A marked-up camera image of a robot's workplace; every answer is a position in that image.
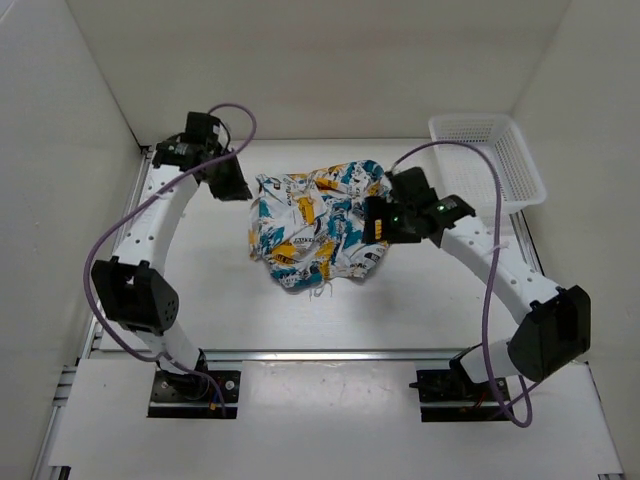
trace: crumpled cloth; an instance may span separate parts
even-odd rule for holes
[[[386,197],[391,190],[376,162],[256,179],[260,190],[251,205],[249,254],[266,260],[284,288],[363,278],[386,252],[386,242],[362,243],[365,197]]]

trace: black bracket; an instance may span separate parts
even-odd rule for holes
[[[491,393],[488,383],[465,387],[451,370],[418,370],[418,390],[422,422],[486,422],[508,420]],[[506,402],[510,400],[507,382],[496,379]]]
[[[238,370],[209,370],[207,372],[218,384],[226,405],[227,420],[238,416],[240,398],[240,376]],[[153,379],[149,397],[149,418],[211,418],[224,419],[215,389],[209,387],[199,398],[187,397],[166,382],[162,371]]]

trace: cable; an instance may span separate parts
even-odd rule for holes
[[[213,379],[213,377],[211,377],[210,375],[207,375],[206,373],[198,372],[197,370],[190,370],[184,365],[179,364],[177,361],[171,358],[169,354],[166,354],[166,352],[165,352],[165,356],[167,357],[167,360],[169,360],[169,363],[171,363],[171,365],[173,365],[177,369],[182,370],[185,373],[190,373],[191,375],[197,375],[199,377],[202,377],[211,385],[213,385],[213,391],[215,392],[214,395],[217,394],[218,397],[220,398],[220,407],[222,408],[222,416],[224,418],[227,418],[227,406],[224,403],[224,398],[222,398],[222,390],[220,390],[220,385],[218,385],[218,382],[216,382]]]
[[[188,368],[186,368],[184,366],[181,366],[177,362],[173,361],[173,359],[171,359],[171,357],[166,352],[161,352],[158,355],[156,355],[155,357],[147,357],[145,355],[141,355],[135,349],[133,349],[131,346],[129,346],[127,344],[127,342],[125,342],[118,335],[118,333],[113,329],[113,327],[111,327],[111,325],[109,325],[109,322],[106,320],[106,318],[104,318],[104,316],[102,315],[102,312],[100,311],[100,308],[98,307],[96,299],[94,298],[93,292],[91,290],[91,266],[92,266],[93,261],[94,261],[94,259],[96,257],[96,254],[98,253],[98,250],[104,244],[104,242],[106,242],[107,239],[111,235],[113,235],[116,231],[118,231],[118,229],[120,227],[122,227],[127,222],[129,222],[130,220],[135,218],[137,215],[139,215],[141,212],[143,212],[147,208],[149,208],[149,206],[152,205],[163,193],[169,191],[172,187],[174,187],[178,182],[182,181],[184,178],[189,177],[189,176],[191,176],[191,175],[193,175],[195,173],[198,173],[200,170],[204,170],[206,168],[211,167],[212,165],[215,165],[217,163],[224,162],[226,160],[230,160],[230,159],[234,158],[238,153],[240,153],[242,150],[244,150],[247,147],[247,145],[249,145],[249,143],[253,140],[253,137],[255,136],[256,130],[258,128],[258,122],[256,121],[256,117],[251,112],[251,110],[249,110],[248,108],[246,108],[246,107],[244,107],[242,105],[239,105],[237,103],[221,103],[221,104],[218,104],[218,105],[215,105],[214,107],[212,107],[207,113],[209,115],[211,115],[211,113],[213,113],[214,111],[216,111],[216,110],[218,110],[220,108],[227,108],[227,107],[237,108],[239,110],[242,110],[251,119],[251,131],[249,132],[249,135],[247,136],[247,138],[238,147],[238,149],[233,151],[233,152],[231,152],[231,153],[228,153],[226,155],[222,155],[221,157],[212,158],[211,160],[207,160],[206,162],[201,163],[200,165],[198,165],[198,166],[196,166],[194,168],[191,168],[190,170],[187,170],[186,172],[183,172],[182,174],[178,175],[177,177],[175,177],[170,182],[167,182],[166,185],[161,187],[157,192],[155,192],[155,194],[151,195],[151,197],[149,197],[147,200],[145,200],[140,205],[138,205],[136,208],[134,208],[130,213],[128,213],[127,215],[122,217],[120,220],[118,220],[116,223],[114,223],[111,227],[109,227],[107,229],[106,232],[104,232],[102,234],[102,236],[100,236],[100,238],[96,241],[96,243],[93,245],[93,247],[91,247],[91,249],[89,250],[89,254],[87,255],[87,259],[86,259],[85,264],[84,264],[84,270],[82,272],[82,284],[83,284],[83,287],[84,287],[84,294],[87,297],[87,302],[89,303],[89,308],[91,308],[91,311],[95,315],[95,317],[98,320],[98,322],[100,322],[100,325],[102,325],[102,328],[104,328],[105,332],[107,332],[111,336],[111,338],[113,338],[115,340],[115,342],[125,352],[127,352],[129,355],[131,355],[132,357],[136,358],[137,360],[140,360],[141,362],[152,363],[152,362],[157,362],[161,358],[167,358],[167,360],[169,362],[173,362],[172,365],[174,365],[179,370],[182,370],[182,371],[184,371],[186,373],[189,373],[191,375],[197,375],[197,376],[200,376],[200,377],[206,377],[207,381],[211,381],[212,380],[211,377],[203,374],[202,372],[197,372],[195,370],[189,370]]]
[[[404,160],[409,158],[416,152],[424,150],[426,148],[435,147],[437,145],[455,145],[458,147],[468,148],[469,150],[477,153],[482,160],[487,164],[489,170],[491,171],[491,176],[493,177],[493,183],[496,187],[496,209],[495,209],[495,225],[493,232],[493,257],[491,260],[491,267],[489,268],[489,276],[487,278],[487,288],[485,289],[484,294],[484,304],[482,307],[482,357],[484,360],[484,365],[487,370],[487,376],[489,377],[489,388],[491,389],[491,393],[493,397],[498,402],[500,406],[500,412],[511,422],[513,422],[516,426],[520,428],[526,428],[531,425],[531,421],[533,420],[533,409],[531,407],[531,398],[529,397],[529,390],[527,389],[527,385],[524,383],[524,378],[519,375],[518,378],[520,380],[520,385],[522,387],[522,395],[518,397],[517,400],[524,398],[524,401],[527,405],[527,417],[523,421],[518,420],[512,413],[509,411],[509,407],[513,405],[517,400],[514,400],[509,404],[509,407],[505,404],[504,398],[502,398],[502,394],[498,389],[498,384],[496,382],[496,377],[493,373],[493,366],[491,365],[491,358],[489,355],[489,310],[491,307],[491,294],[493,293],[493,284],[495,283],[496,273],[498,270],[498,262],[500,260],[500,217],[502,215],[502,193],[501,193],[501,185],[500,185],[500,177],[498,176],[498,172],[494,167],[491,160],[477,147],[470,145],[468,143],[456,142],[454,140],[436,140],[433,142],[425,143],[420,145],[413,150],[405,153],[402,157],[394,162],[391,167],[391,172]]]

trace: mesh basket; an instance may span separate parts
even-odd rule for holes
[[[495,165],[502,183],[503,212],[516,213],[547,197],[524,138],[507,115],[440,115],[429,120],[433,140],[471,143]],[[489,169],[478,155],[456,146],[435,147],[444,194],[459,195],[478,215],[491,215],[496,195]]]

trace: black mounting plate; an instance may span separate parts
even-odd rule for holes
[[[477,385],[473,392],[456,394],[448,391],[446,394],[438,390],[451,380],[451,370],[418,370],[418,384],[433,387],[418,388],[420,397],[420,413],[422,422],[487,422],[508,420],[500,412],[489,384]],[[508,402],[511,397],[504,378],[496,379],[502,397]],[[474,408],[478,400],[481,404]]]
[[[209,376],[220,386],[226,405],[227,420],[238,416],[238,399],[240,397],[240,375],[238,370],[209,370]],[[166,383],[160,371],[156,371],[149,398],[149,418],[211,418],[225,419],[220,403],[212,408],[212,389],[199,399],[187,398]]]

